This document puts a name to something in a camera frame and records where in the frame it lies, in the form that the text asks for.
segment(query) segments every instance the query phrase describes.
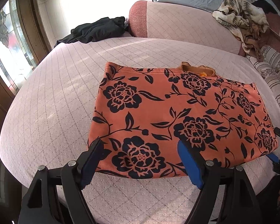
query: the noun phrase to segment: brown garment tag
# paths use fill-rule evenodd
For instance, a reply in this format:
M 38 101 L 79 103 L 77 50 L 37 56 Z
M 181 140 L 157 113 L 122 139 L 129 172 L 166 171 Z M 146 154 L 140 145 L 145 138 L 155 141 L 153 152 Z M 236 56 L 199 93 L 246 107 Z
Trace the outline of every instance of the brown garment tag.
M 213 77 L 216 75 L 215 69 L 208 67 L 208 66 L 191 66 L 188 62 L 183 61 L 178 67 L 178 69 L 181 69 L 185 72 L 191 72 L 199 76 L 203 77 Z

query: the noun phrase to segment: grid pattern sheet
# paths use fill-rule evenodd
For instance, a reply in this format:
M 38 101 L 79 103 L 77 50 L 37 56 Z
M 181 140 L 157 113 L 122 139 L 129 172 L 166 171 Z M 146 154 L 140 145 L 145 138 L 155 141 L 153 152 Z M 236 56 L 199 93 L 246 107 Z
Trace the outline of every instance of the grid pattern sheet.
M 147 37 L 201 44 L 234 54 L 241 47 L 211 13 L 171 3 L 147 2 Z
M 137 68 L 174 68 L 188 61 L 191 65 L 211 66 L 224 78 L 254 81 L 272 123 L 280 127 L 280 108 L 270 88 L 244 57 L 165 39 L 127 37 L 89 44 L 61 43 L 21 88 L 2 127 L 0 158 L 23 185 L 30 185 L 38 165 L 60 167 L 87 149 L 92 112 L 107 61 Z M 243 166 L 256 193 L 274 175 L 266 156 Z M 223 192 L 220 188 L 218 203 Z M 61 188 L 58 193 L 64 200 Z M 136 180 L 102 173 L 95 173 L 83 190 L 100 224 L 184 223 L 198 193 L 187 176 Z M 219 210 L 216 204 L 212 218 Z

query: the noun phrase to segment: striped blanket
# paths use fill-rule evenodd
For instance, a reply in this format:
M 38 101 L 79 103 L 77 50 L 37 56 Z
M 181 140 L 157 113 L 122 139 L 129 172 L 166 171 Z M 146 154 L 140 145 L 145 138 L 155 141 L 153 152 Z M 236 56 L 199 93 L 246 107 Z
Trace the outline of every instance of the striped blanket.
M 269 45 L 263 46 L 261 53 L 264 57 L 262 62 L 250 55 L 246 55 L 246 58 L 269 85 L 280 106 L 280 53 Z

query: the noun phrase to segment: patterned blanket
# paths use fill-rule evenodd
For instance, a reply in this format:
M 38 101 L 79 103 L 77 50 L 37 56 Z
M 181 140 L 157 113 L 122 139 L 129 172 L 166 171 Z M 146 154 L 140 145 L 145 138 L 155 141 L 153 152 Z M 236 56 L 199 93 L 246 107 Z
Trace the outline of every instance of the patterned blanket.
M 224 0 L 212 15 L 242 42 L 247 54 L 255 52 L 257 61 L 263 61 L 258 40 L 268 29 L 269 23 L 262 8 L 255 7 L 246 0 Z

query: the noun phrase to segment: black clothing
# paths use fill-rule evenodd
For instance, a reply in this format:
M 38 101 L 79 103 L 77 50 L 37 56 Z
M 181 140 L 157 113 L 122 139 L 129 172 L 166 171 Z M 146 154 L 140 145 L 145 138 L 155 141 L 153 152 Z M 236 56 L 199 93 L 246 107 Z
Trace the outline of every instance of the black clothing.
M 125 17 L 101 18 L 92 24 L 82 24 L 70 31 L 70 35 L 63 39 L 57 40 L 56 47 L 59 43 L 81 43 L 97 42 L 100 40 L 119 37 L 125 32 Z
M 278 14 L 277 11 L 274 9 L 274 7 L 270 3 L 268 3 L 266 0 L 257 0 L 255 2 L 253 2 L 252 5 L 262 8 L 264 13 L 271 12 L 274 14 Z

